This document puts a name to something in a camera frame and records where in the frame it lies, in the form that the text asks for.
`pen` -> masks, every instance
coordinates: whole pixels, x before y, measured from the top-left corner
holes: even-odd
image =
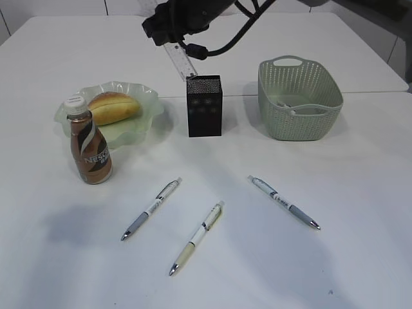
[[[216,220],[220,217],[222,213],[224,203],[220,201],[212,208],[211,213],[207,216],[205,221],[201,224],[199,229],[194,233],[192,239],[187,243],[186,247],[178,256],[177,260],[174,262],[172,268],[170,269],[169,276],[176,274],[187,260],[190,258],[196,246],[200,243],[201,239],[206,235],[208,231],[212,228]]]
[[[124,241],[126,238],[130,237],[134,232],[137,231],[139,227],[145,223],[145,221],[156,211],[156,209],[163,203],[163,201],[180,185],[182,179],[179,177],[177,180],[174,180],[166,185],[166,187],[156,196],[152,205],[144,212],[142,212],[139,217],[133,222],[127,230],[124,232],[121,241]]]
[[[282,196],[277,193],[275,189],[273,189],[271,186],[269,186],[266,182],[264,182],[262,179],[249,176],[248,179],[259,189],[261,189],[263,192],[265,192],[267,195],[269,195],[271,198],[273,198],[276,202],[281,204],[284,208],[286,208],[288,211],[290,211],[295,217],[299,218],[302,220],[304,223],[309,225],[310,227],[313,227],[315,229],[320,230],[321,227],[313,220],[311,217],[309,217],[307,214],[305,214],[303,211],[301,211],[299,208],[297,208],[295,205],[284,199]]]

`black speaker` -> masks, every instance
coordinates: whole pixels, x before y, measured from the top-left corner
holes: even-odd
[[[221,136],[223,92],[219,75],[204,75],[186,82],[189,137]]]

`nescafe bottle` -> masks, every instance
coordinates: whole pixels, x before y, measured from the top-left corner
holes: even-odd
[[[64,101],[71,126],[71,153],[80,177],[91,185],[106,181],[112,172],[108,145],[95,125],[84,98],[80,95]]]

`white wall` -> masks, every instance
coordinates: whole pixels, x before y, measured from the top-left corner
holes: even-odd
[[[158,3],[166,2],[166,0],[158,0]],[[253,11],[251,0],[240,0],[249,10]],[[109,15],[143,15],[147,16],[147,10],[140,4],[139,0],[106,0],[108,4]],[[288,12],[288,13],[303,13],[309,12],[310,7],[300,3],[298,0],[277,0],[269,9],[268,12]],[[226,14],[236,14],[239,10],[232,6]]]
[[[400,37],[397,39],[395,47],[392,51],[392,56],[389,59],[388,64],[398,73],[402,78],[406,73],[406,44]]]
[[[385,61],[389,60],[397,39],[396,35],[371,23],[365,18],[349,11],[332,1],[312,8],[312,12],[333,12],[338,15],[354,32],[357,33]]]
[[[106,15],[104,0],[0,0],[0,8],[11,33],[33,16]]]
[[[6,24],[3,21],[3,18],[1,17],[1,12],[0,12],[0,45],[2,45],[7,39],[9,35],[7,32]]]

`bread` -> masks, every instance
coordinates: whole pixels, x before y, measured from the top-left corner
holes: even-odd
[[[103,92],[90,103],[89,110],[98,126],[112,124],[138,112],[140,104],[132,97],[118,92]]]

